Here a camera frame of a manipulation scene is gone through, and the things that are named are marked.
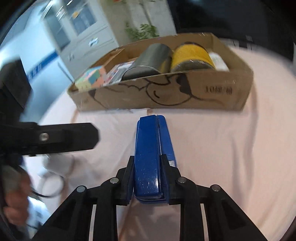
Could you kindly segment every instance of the green leaves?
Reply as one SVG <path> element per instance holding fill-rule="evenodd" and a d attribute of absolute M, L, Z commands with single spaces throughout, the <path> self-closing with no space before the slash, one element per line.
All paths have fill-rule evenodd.
<path fill-rule="evenodd" d="M 139 30 L 138 28 L 130 27 L 129 23 L 127 22 L 125 31 L 132 40 L 143 40 L 159 37 L 157 34 L 157 27 L 150 24 L 141 24 Z"/>

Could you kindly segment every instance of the yellow spool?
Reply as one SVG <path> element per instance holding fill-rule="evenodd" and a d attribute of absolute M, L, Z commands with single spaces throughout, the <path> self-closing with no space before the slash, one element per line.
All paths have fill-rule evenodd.
<path fill-rule="evenodd" d="M 195 43 L 184 43 L 173 54 L 171 72 L 191 70 L 189 68 L 215 69 L 212 59 L 202 46 Z"/>

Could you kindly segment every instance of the silver cylinder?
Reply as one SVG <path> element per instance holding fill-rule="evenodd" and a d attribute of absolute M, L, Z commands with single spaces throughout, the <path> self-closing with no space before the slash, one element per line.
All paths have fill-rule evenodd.
<path fill-rule="evenodd" d="M 121 80 L 137 79 L 170 72 L 172 50 L 165 44 L 151 44 L 123 74 Z"/>

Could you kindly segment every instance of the finger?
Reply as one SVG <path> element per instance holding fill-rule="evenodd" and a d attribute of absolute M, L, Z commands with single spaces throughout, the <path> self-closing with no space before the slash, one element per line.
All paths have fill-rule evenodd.
<path fill-rule="evenodd" d="M 26 209 L 4 207 L 3 212 L 10 223 L 18 226 L 24 225 L 29 216 L 28 211 Z"/>
<path fill-rule="evenodd" d="M 28 208 L 28 196 L 19 190 L 9 192 L 5 195 L 5 201 L 12 208 Z"/>
<path fill-rule="evenodd" d="M 23 172 L 20 179 L 20 188 L 28 196 L 31 192 L 31 179 L 28 173 Z"/>

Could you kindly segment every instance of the screw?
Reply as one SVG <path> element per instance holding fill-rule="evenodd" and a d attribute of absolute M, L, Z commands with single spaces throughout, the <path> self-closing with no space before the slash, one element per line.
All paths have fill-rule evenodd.
<path fill-rule="evenodd" d="M 212 189 L 213 189 L 215 192 L 218 192 L 218 191 L 221 190 L 221 187 L 220 187 L 219 185 L 217 185 L 217 184 L 214 184 L 214 185 L 212 186 Z"/>
<path fill-rule="evenodd" d="M 85 187 L 84 186 L 79 186 L 78 188 L 76 188 L 77 192 L 84 192 L 85 191 Z"/>
<path fill-rule="evenodd" d="M 41 141 L 48 141 L 49 135 L 47 133 L 41 133 L 40 136 L 39 136 L 39 139 Z"/>
<path fill-rule="evenodd" d="M 178 178 L 178 182 L 179 183 L 185 183 L 186 182 L 186 178 L 185 177 L 179 177 Z"/>
<path fill-rule="evenodd" d="M 115 183 L 118 183 L 118 182 L 119 182 L 119 179 L 116 178 L 116 177 L 114 177 L 114 178 L 111 178 L 111 179 L 110 179 L 110 182 L 111 182 L 112 184 L 115 184 Z"/>

